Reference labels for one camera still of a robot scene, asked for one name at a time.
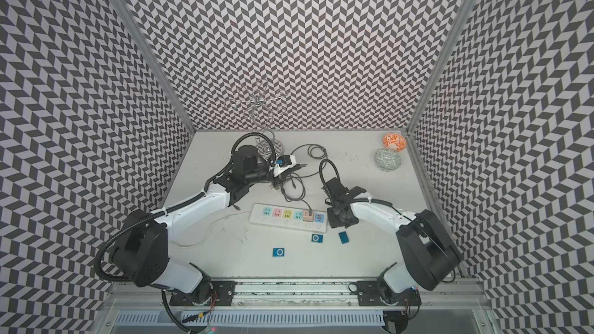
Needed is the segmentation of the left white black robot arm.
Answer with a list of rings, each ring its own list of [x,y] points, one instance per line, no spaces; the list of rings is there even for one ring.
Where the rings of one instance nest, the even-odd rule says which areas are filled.
[[[182,293],[198,305],[207,303],[213,294],[210,276],[191,262],[170,257],[170,244],[185,230],[235,205],[254,185],[278,187],[302,168],[294,155],[280,156],[264,134],[260,138],[270,147],[270,154],[260,156],[255,146],[244,143],[252,137],[254,133],[247,133],[233,144],[229,161],[206,180],[198,194],[169,207],[130,213],[122,229],[97,250],[96,276]]]

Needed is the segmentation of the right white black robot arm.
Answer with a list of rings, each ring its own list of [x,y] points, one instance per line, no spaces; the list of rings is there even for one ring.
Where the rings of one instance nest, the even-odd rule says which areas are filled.
[[[397,240],[403,261],[393,263],[377,278],[383,303],[396,306],[409,302],[414,288],[432,291],[442,282],[455,280],[455,270],[463,257],[432,211],[406,212],[361,187],[345,187],[336,165],[329,159],[320,162],[319,176],[332,228],[348,228],[365,221]]]

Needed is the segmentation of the teal mp3 player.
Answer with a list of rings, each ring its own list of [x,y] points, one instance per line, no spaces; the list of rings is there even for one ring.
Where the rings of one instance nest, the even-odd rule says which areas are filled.
[[[350,242],[350,239],[349,239],[346,231],[342,231],[342,232],[338,233],[338,236],[339,236],[341,244],[348,244]]]

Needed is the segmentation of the pink charger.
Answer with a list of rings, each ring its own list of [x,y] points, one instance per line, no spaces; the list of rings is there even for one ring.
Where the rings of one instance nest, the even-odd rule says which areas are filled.
[[[312,210],[306,210],[303,213],[303,221],[304,222],[313,222],[314,220],[314,213]]]

